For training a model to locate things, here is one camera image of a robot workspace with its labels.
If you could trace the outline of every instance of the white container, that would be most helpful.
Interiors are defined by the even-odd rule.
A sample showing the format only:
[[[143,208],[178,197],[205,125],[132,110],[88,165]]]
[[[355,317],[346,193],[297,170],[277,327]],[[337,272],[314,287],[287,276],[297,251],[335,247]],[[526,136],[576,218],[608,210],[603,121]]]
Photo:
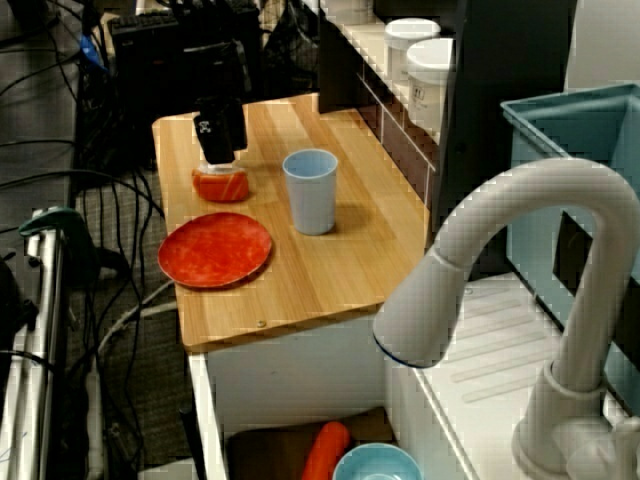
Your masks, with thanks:
[[[440,132],[453,40],[436,38],[407,51],[409,120],[429,132]]]
[[[321,0],[320,6],[334,25],[363,25],[373,19],[373,0]]]
[[[440,26],[422,18],[403,18],[389,22],[384,28],[385,75],[392,82],[408,80],[407,50],[413,44],[435,38]]]

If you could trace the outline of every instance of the wooden countertop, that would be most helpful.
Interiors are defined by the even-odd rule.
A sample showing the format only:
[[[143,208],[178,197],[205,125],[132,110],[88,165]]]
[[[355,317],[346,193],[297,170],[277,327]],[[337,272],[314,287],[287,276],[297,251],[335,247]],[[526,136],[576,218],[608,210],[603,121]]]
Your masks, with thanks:
[[[206,352],[375,311],[423,255],[429,212],[355,110],[320,115],[317,96],[246,105],[249,198],[202,200],[191,185],[201,149],[193,114],[153,126],[168,232],[200,215],[229,211],[262,223],[273,249],[251,281],[233,288],[176,285],[182,341]],[[322,148],[338,157],[336,226],[321,236],[293,227],[281,164]]]

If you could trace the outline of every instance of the orange carrot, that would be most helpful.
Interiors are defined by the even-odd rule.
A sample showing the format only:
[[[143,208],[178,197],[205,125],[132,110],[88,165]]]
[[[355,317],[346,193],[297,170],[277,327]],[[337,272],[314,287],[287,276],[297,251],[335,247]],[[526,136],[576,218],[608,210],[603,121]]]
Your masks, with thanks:
[[[236,202],[249,194],[247,174],[243,171],[226,175],[208,175],[194,169],[192,176],[196,192],[205,200]]]
[[[323,426],[307,457],[302,480],[331,480],[350,441],[349,430],[340,422]]]

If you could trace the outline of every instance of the sink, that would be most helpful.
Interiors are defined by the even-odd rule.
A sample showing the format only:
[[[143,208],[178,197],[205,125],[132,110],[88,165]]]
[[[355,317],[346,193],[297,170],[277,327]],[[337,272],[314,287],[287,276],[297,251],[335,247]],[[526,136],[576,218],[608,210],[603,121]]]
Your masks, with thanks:
[[[362,315],[190,356],[207,478],[228,478],[224,445],[236,433],[384,406],[425,478],[528,479],[511,439],[560,333],[518,277],[468,284],[451,346],[435,368],[388,359],[372,321]],[[625,417],[611,395],[604,412],[612,424]]]
[[[258,428],[329,421],[384,406],[425,478],[470,480],[427,400],[421,371],[385,358],[373,315],[189,357],[209,480],[228,478],[224,445]]]

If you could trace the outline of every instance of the orange plate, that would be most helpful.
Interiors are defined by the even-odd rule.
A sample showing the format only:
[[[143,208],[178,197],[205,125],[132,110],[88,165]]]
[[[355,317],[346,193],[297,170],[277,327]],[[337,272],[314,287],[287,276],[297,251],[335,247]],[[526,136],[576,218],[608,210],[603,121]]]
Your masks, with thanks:
[[[257,270],[269,256],[271,237],[257,221],[237,213],[212,213],[185,223],[158,250],[158,263],[187,287],[227,285]]]

